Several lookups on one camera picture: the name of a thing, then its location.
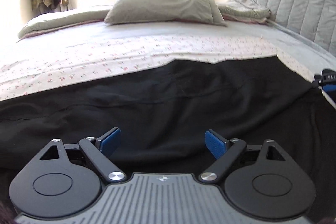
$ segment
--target metal screw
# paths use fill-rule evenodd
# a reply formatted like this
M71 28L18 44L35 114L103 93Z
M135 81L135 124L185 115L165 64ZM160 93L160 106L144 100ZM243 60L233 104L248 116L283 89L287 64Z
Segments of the metal screw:
M110 180L122 180L125 178L125 174L123 172L119 172L119 171L116 171L116 172L112 172L112 173L109 173L109 179Z
M217 178L217 175L215 173L212 173L212 172L205 172L201 175L201 179L206 180L206 181L213 181L216 178Z

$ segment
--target bed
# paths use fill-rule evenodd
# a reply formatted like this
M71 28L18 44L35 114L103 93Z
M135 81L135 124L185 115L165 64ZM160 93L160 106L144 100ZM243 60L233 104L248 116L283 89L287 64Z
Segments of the bed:
M319 24L336 23L335 0L327 1L320 11L310 0L291 0L290 8L269 1L265 25L108 25L90 18L3 49L1 200L10 205L10 181L53 138L75 143L117 126L122 145L111 160L127 174L198 175L214 161L203 140L211 128L250 144L276 140L316 185L309 217L335 217L336 111L311 84L314 74L336 69L334 27L320 31ZM295 32L283 18L301 15L303 7ZM315 29L305 21L314 13L320 13ZM305 33L311 29L314 39Z

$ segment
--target black fabric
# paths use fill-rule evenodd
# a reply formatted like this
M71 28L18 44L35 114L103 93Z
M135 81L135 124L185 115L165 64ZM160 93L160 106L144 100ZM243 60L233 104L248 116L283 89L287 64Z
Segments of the black fabric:
M76 143L114 126L122 144L111 160L128 175L198 175L214 161L207 129L249 144L274 139L315 182L309 217L335 216L336 111L277 57L175 60L0 102L0 198L8 202L9 181L51 139Z

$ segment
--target white logo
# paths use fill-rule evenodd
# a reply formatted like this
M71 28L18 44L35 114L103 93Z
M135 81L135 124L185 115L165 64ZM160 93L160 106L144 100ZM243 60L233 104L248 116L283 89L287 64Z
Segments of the white logo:
M166 181L166 180L169 180L169 178L166 176L162 176L162 177L159 177L158 180Z

